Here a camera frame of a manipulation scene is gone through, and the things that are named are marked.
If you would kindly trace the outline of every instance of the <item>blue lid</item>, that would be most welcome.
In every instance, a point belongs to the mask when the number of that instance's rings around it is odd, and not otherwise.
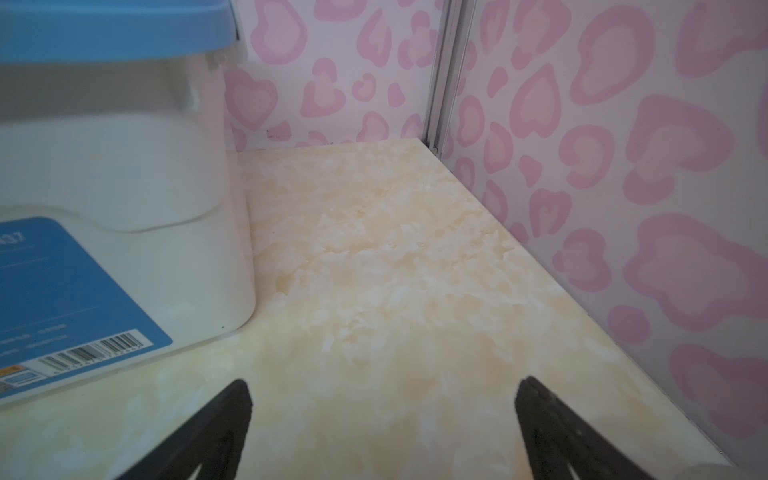
[[[178,57],[235,37],[229,0],[0,0],[0,63]]]

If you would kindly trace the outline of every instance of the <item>marble tabletop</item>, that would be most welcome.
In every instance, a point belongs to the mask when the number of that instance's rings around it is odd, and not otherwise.
[[[236,378],[238,478],[530,478],[528,375],[657,478],[726,462],[417,140],[240,160],[253,318],[0,410],[0,477],[114,478]]]

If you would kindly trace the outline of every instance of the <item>patterned wallpaper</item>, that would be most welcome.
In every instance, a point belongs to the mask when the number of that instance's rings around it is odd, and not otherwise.
[[[442,0],[238,0],[228,147],[420,137]]]
[[[768,2],[479,0],[442,159],[768,473]]]

